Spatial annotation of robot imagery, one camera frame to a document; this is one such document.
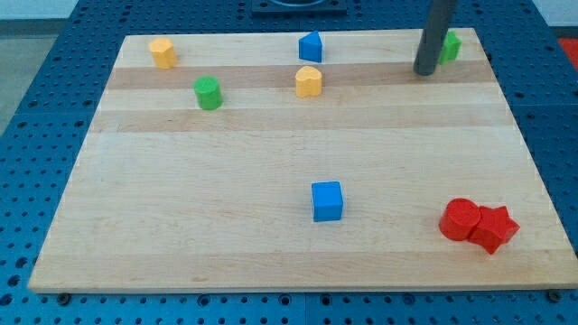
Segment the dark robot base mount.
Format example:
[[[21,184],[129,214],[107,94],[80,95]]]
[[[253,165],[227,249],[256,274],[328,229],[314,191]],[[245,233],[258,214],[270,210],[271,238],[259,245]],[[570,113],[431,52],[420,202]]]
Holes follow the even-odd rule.
[[[344,14],[347,0],[251,0],[252,15]]]

